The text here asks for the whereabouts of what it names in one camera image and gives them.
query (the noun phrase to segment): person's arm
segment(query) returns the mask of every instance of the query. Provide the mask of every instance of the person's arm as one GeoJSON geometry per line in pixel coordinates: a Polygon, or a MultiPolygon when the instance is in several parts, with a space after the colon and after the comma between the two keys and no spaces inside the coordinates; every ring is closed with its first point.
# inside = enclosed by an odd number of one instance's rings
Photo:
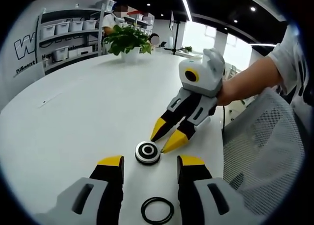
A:
{"type": "Polygon", "coordinates": [[[266,87],[280,84],[285,93],[296,85],[296,71],[293,56],[293,36],[288,27],[281,44],[268,56],[258,60],[248,69],[224,81],[218,94],[218,105],[228,105],[260,94],[266,87]]]}
{"type": "Polygon", "coordinates": [[[112,26],[111,15],[108,14],[104,17],[103,23],[102,23],[102,28],[104,30],[105,35],[109,35],[114,31],[111,26],[112,26]]]}
{"type": "Polygon", "coordinates": [[[282,77],[275,63],[270,57],[264,57],[253,63],[248,69],[223,82],[218,95],[218,105],[228,105],[235,100],[247,99],[281,81],[282,77]]]}
{"type": "Polygon", "coordinates": [[[103,27],[105,35],[110,35],[114,30],[111,27],[105,26],[103,27]]]}

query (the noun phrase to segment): white mesh backrest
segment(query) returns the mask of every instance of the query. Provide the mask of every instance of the white mesh backrest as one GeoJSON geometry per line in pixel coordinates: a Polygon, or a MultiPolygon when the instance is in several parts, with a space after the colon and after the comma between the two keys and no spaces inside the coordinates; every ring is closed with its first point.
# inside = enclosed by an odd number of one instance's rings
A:
{"type": "Polygon", "coordinates": [[[269,88],[225,128],[224,179],[255,214],[267,216],[279,206],[303,158],[293,110],[269,88]]]}

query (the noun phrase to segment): window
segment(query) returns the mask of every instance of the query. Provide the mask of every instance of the window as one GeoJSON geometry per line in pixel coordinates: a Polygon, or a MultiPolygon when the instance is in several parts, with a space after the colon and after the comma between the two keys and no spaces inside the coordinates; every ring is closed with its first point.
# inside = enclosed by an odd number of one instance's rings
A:
{"type": "Polygon", "coordinates": [[[206,26],[206,30],[205,30],[205,35],[206,36],[209,36],[209,37],[212,37],[212,38],[216,38],[216,33],[217,33],[216,28],[208,26],[208,25],[206,26]]]}
{"type": "Polygon", "coordinates": [[[228,34],[224,52],[225,62],[234,65],[240,71],[244,71],[250,64],[251,54],[252,47],[248,43],[228,34]]]}
{"type": "Polygon", "coordinates": [[[195,22],[186,22],[183,47],[192,46],[193,51],[203,52],[203,49],[214,47],[216,38],[216,28],[195,22]]]}

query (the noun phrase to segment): green leaves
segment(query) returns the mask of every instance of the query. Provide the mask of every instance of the green leaves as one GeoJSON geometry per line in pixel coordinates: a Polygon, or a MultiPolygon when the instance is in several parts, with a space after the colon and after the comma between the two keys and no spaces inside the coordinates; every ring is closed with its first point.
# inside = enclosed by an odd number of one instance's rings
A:
{"type": "Polygon", "coordinates": [[[187,46],[187,47],[184,47],[184,49],[188,52],[192,52],[192,46],[187,46]]]}
{"type": "Polygon", "coordinates": [[[114,32],[104,39],[105,44],[111,44],[110,53],[118,56],[120,52],[129,53],[135,47],[141,47],[142,52],[151,54],[152,46],[148,42],[149,36],[142,31],[135,30],[132,26],[114,26],[114,32]]]}

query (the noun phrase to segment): potted plant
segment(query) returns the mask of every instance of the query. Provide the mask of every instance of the potted plant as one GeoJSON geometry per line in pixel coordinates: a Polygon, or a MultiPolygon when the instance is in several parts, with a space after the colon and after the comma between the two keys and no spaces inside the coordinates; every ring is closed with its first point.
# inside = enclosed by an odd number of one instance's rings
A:
{"type": "Polygon", "coordinates": [[[142,53],[152,52],[152,46],[148,41],[149,36],[142,31],[134,29],[132,26],[119,27],[114,26],[114,32],[105,39],[105,44],[111,44],[109,53],[118,56],[121,53],[125,62],[135,62],[140,49],[142,53]]]}
{"type": "Polygon", "coordinates": [[[183,50],[183,52],[186,52],[186,53],[192,52],[192,46],[184,47],[184,48],[182,48],[182,50],[183,50]]]}

